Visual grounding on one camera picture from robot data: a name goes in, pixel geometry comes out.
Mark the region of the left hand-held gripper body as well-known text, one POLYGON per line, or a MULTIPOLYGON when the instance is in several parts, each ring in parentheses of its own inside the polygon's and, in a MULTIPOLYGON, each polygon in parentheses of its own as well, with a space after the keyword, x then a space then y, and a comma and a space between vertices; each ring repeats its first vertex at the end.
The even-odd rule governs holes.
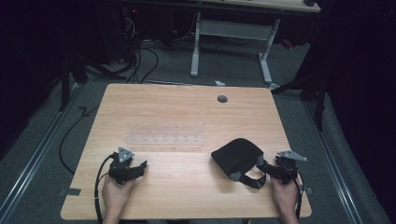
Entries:
POLYGON ((122 185, 124 182, 134 178, 134 171, 130 167, 133 157, 134 153, 124 147, 119 147, 118 151, 114 153, 114 159, 110 163, 108 175, 118 184, 122 185))

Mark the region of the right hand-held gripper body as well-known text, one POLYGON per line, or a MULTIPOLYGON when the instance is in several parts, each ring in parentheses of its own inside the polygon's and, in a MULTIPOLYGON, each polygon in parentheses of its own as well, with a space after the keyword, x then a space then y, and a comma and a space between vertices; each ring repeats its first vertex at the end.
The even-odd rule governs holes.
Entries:
POLYGON ((293 150, 278 152, 275 157, 276 172, 274 177, 281 180, 283 185, 295 180, 298 175, 297 161, 307 161, 307 157, 293 150))

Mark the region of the metal floor rail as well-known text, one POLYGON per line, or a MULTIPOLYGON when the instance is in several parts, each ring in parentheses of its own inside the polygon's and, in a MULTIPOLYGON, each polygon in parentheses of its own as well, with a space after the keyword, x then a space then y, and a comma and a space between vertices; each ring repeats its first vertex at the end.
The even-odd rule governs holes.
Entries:
POLYGON ((40 140, 39 144, 35 148, 34 153, 30 157, 29 161, 27 162, 22 172, 20 173, 13 188, 9 192, 8 196, 4 199, 3 203, 0 205, 0 224, 7 223, 7 220, 13 213, 21 197, 28 188, 31 180, 34 178, 38 167, 40 166, 41 162, 44 160, 44 157, 46 156, 49 150, 50 143, 56 132, 59 130, 59 127, 62 121, 64 120, 64 117, 68 112, 71 104, 78 97, 82 89, 83 89, 82 84, 75 83, 72 86, 69 95, 70 97, 69 102, 62 106, 61 111, 58 111, 56 113, 54 120, 52 121, 52 123, 46 130, 44 136, 40 140))
POLYGON ((313 125, 316 136, 320 142, 320 148, 328 167, 332 182, 334 184, 335 190, 337 192, 338 198, 346 212, 347 219, 350 224, 363 224, 361 215, 354 203, 351 192, 347 183, 342 176, 341 170, 339 169, 337 162, 332 154, 330 145, 325 137, 323 131, 321 131, 315 120, 315 111, 310 103, 302 102, 304 110, 309 117, 310 122, 313 125))

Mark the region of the white-framed wooden desk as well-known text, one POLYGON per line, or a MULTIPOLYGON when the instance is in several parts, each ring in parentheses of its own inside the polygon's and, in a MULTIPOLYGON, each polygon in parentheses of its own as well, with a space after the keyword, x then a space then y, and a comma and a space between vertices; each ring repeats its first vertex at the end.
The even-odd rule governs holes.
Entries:
MULTIPOLYGON (((198 7, 234 7, 235 9, 268 9, 270 12, 318 14, 321 11, 316 0, 191 0, 198 7)), ((202 35, 231 37, 248 40, 264 41, 266 46, 258 54, 263 80, 272 84, 267 57, 273 45, 278 26, 281 22, 275 17, 271 24, 259 24, 257 21, 226 21, 223 19, 203 19, 202 10, 195 14, 194 49, 191 58, 191 76, 199 74, 200 38, 202 35)))

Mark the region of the person's right hand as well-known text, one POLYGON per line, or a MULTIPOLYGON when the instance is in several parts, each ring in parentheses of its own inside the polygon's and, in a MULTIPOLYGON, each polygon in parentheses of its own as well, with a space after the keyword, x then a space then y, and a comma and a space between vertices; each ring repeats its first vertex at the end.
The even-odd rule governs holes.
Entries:
POLYGON ((296 216, 299 190, 293 182, 283 185, 281 180, 271 178, 273 197, 280 217, 296 216))

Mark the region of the person's left hand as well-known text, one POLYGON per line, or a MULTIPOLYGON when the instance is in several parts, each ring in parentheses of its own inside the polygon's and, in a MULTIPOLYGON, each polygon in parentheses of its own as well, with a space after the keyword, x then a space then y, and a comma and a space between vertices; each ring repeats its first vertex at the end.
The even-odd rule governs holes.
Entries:
POLYGON ((103 185, 103 199, 106 206, 106 216, 119 217, 127 204, 135 181, 130 180, 118 184, 113 178, 107 176, 103 185))

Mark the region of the clear acrylic rack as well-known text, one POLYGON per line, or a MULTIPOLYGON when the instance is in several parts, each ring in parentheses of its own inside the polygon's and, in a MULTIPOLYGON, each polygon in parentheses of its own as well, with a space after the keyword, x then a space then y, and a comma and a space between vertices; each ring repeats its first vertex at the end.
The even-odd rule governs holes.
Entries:
POLYGON ((134 146, 202 146, 204 129, 202 122, 133 122, 126 134, 126 142, 134 146))

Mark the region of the black metal stand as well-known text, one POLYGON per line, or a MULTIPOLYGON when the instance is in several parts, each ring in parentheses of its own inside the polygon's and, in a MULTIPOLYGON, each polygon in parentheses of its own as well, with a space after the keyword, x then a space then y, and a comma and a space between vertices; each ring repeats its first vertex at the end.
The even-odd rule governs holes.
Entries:
POLYGON ((325 109, 324 100, 328 76, 329 71, 325 65, 302 65, 293 81, 271 90, 271 93, 279 94, 287 90, 301 90, 300 98, 303 101, 314 100, 316 102, 314 122, 322 132, 323 110, 325 109))
POLYGON ((104 68, 99 63, 95 63, 94 61, 89 60, 82 55, 73 52, 66 52, 66 54, 64 55, 64 59, 62 60, 62 98, 60 111, 65 111, 66 106, 69 104, 71 91, 70 76, 73 76, 77 84, 85 85, 87 83, 88 77, 85 72, 85 67, 87 65, 93 67, 95 70, 105 75, 106 77, 110 77, 113 79, 123 79, 123 77, 117 75, 115 72, 104 68))

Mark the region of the black cloth pouch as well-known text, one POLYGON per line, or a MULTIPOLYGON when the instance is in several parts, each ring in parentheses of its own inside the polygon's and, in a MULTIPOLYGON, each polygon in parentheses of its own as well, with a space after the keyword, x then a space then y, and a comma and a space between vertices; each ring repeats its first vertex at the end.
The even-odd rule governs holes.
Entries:
POLYGON ((260 189, 266 182, 263 152, 245 138, 237 138, 211 153, 212 159, 231 180, 238 181, 253 189, 260 189), (247 175, 253 167, 262 171, 263 176, 254 179, 247 175))

